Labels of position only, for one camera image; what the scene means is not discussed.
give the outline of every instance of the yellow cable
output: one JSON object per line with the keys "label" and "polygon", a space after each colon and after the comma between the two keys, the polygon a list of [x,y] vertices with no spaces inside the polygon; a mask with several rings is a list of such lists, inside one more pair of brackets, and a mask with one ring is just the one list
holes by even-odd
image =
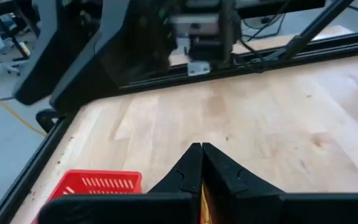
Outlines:
{"label": "yellow cable", "polygon": [[23,118],[21,118],[15,111],[13,111],[7,104],[2,102],[1,100],[0,100],[0,105],[3,106],[7,111],[9,111],[13,116],[15,116],[15,118],[17,118],[21,123],[26,125],[28,128],[30,128],[31,130],[35,131],[36,133],[38,133],[38,134],[40,134],[42,136],[46,136],[46,134],[44,132],[39,131],[38,129],[36,129],[33,126],[31,126],[31,124],[29,124],[28,122],[23,120]]}

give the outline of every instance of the wood grain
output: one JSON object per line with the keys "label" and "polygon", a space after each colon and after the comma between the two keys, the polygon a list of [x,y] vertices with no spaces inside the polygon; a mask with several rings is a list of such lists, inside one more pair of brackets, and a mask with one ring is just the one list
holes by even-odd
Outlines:
{"label": "wood grain", "polygon": [[[318,37],[346,33],[332,27]],[[146,192],[192,142],[211,142],[288,192],[358,192],[358,57],[94,101],[12,223],[30,223],[69,169],[137,170]]]}

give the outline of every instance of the red plastic basket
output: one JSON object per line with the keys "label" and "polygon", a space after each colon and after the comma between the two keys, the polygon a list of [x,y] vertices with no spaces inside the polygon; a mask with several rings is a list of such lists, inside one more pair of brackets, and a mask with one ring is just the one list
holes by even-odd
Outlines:
{"label": "red plastic basket", "polygon": [[66,194],[141,193],[141,181],[142,174],[139,172],[69,170],[60,179],[47,202]]}

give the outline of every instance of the concrete floor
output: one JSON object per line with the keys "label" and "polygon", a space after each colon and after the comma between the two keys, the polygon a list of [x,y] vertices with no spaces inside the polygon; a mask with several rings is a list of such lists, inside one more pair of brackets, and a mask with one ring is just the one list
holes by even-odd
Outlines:
{"label": "concrete floor", "polygon": [[[352,4],[358,7],[358,0]],[[322,9],[288,13],[280,35],[296,34],[301,32]],[[358,12],[346,9],[333,23],[358,32]],[[275,27],[269,27],[264,33],[274,32]],[[3,60],[9,60],[17,55],[15,50],[1,56]],[[12,89],[18,77],[15,75],[3,75],[0,77],[0,98],[12,96]],[[48,108],[48,101],[43,100],[33,106],[21,105],[16,100],[5,101],[13,110],[19,113],[30,124],[40,129],[35,121],[35,114],[39,110]],[[0,106],[0,199],[19,174],[25,163],[34,153],[43,137],[15,119]]]}

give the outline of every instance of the wooden tabletop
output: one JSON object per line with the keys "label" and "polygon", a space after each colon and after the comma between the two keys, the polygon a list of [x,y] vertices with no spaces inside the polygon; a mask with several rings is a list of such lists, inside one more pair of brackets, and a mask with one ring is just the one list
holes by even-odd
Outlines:
{"label": "wooden tabletop", "polygon": [[[331,27],[318,37],[346,33]],[[287,192],[358,192],[358,57],[94,101],[77,114],[12,223],[30,223],[70,169],[136,170],[147,192],[193,142],[211,142]]]}

